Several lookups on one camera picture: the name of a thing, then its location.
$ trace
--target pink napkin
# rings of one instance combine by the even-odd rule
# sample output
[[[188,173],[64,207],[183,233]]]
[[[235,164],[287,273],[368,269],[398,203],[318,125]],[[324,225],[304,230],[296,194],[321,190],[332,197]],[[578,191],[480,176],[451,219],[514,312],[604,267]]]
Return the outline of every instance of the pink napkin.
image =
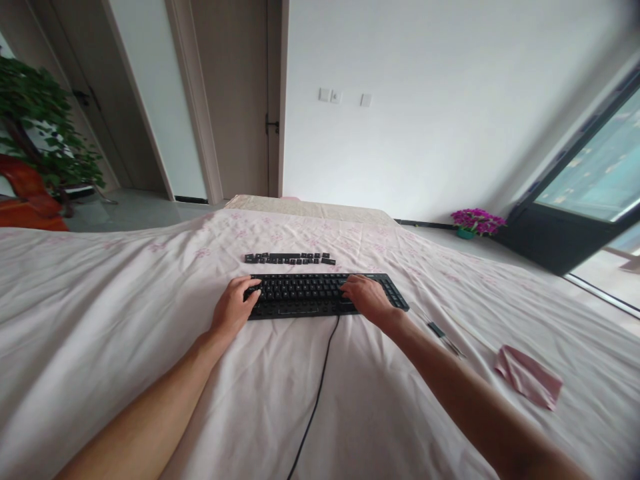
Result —
[[[536,405],[555,410],[562,379],[536,360],[508,345],[498,352],[494,368],[517,392]]]

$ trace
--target keyboard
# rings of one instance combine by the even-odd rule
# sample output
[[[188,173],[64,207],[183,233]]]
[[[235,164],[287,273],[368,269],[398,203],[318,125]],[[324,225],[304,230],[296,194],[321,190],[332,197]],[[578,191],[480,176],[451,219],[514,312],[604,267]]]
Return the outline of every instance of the keyboard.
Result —
[[[350,273],[289,273],[281,275],[252,275],[261,279],[259,285],[245,292],[245,300],[255,290],[262,290],[249,320],[326,317],[329,315],[358,314],[351,300],[342,297],[340,286]],[[394,307],[409,310],[386,273],[362,273],[376,280]]]

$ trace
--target purple flower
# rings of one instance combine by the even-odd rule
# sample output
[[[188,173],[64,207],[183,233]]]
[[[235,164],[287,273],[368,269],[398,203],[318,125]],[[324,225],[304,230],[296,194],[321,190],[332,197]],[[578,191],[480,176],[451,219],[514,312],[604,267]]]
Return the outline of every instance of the purple flower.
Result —
[[[482,209],[458,210],[453,212],[451,216],[454,225],[480,235],[484,233],[493,235],[499,227],[507,224],[503,218],[492,215]]]

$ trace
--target person's left hand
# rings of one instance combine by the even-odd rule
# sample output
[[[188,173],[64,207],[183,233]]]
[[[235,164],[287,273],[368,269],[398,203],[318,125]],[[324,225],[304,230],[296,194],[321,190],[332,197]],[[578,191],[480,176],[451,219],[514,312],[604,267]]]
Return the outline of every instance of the person's left hand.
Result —
[[[261,292],[260,290],[254,291],[245,301],[245,290],[260,284],[260,282],[262,280],[251,279],[250,275],[234,278],[229,282],[213,311],[212,333],[228,335],[230,338],[234,338],[238,334],[245,326]]]

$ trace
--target person's right hand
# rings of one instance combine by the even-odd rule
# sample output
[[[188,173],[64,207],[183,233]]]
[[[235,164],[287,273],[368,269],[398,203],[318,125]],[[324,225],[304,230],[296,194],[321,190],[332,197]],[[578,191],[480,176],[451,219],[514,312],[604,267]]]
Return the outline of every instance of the person's right hand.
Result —
[[[358,312],[382,330],[402,312],[390,304],[382,285],[364,275],[350,275],[340,290],[344,292],[344,298],[353,302]]]

